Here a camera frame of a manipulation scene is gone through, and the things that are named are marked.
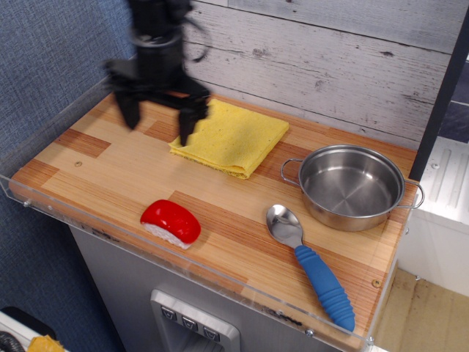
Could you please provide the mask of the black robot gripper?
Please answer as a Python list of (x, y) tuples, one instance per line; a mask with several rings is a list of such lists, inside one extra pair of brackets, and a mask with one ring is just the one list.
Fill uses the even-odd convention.
[(181, 109), (180, 144), (188, 143), (197, 122), (207, 117), (210, 93), (184, 71), (184, 59), (183, 44), (177, 42), (138, 45), (132, 59), (106, 61), (109, 84), (130, 129), (140, 122), (140, 101), (153, 100)]

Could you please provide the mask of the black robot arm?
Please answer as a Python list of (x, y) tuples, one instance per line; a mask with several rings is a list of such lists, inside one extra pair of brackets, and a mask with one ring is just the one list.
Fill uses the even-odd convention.
[(184, 70), (184, 24), (204, 38), (202, 61), (211, 38), (197, 22), (187, 17), (189, 1), (129, 1), (132, 24), (130, 41), (136, 49), (132, 59), (110, 59), (105, 63), (108, 85), (126, 125), (134, 129), (141, 119), (139, 104), (151, 101), (179, 112), (180, 144), (185, 146), (198, 121), (208, 115), (210, 91)]

